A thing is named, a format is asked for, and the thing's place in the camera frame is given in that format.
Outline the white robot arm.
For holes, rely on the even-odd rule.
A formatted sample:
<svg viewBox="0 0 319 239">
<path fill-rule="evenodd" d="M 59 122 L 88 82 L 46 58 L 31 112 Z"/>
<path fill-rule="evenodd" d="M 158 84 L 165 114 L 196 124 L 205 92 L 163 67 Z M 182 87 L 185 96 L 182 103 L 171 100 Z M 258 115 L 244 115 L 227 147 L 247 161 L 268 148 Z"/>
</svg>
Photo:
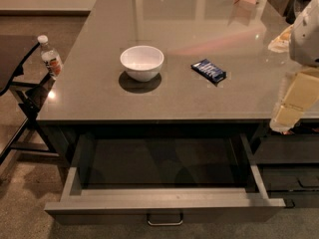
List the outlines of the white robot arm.
<svg viewBox="0 0 319 239">
<path fill-rule="evenodd" d="M 289 27 L 289 56 L 301 65 L 281 81 L 270 128 L 289 131 L 319 100 L 319 0 L 311 0 Z"/>
</svg>

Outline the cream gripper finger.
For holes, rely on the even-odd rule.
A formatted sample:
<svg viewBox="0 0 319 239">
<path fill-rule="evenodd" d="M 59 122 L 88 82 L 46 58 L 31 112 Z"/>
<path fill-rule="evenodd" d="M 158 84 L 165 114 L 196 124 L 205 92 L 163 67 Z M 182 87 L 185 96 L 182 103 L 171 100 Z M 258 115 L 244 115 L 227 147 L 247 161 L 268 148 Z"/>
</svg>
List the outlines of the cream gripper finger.
<svg viewBox="0 0 319 239">
<path fill-rule="evenodd" d="M 277 132 L 292 129 L 319 100 L 319 70 L 302 68 L 282 79 L 270 128 Z"/>
<path fill-rule="evenodd" d="M 289 40 L 291 36 L 291 30 L 293 26 L 287 27 L 281 34 L 279 34 L 275 39 L 273 39 L 269 45 L 268 49 L 275 53 L 284 53 L 289 51 Z"/>
</svg>

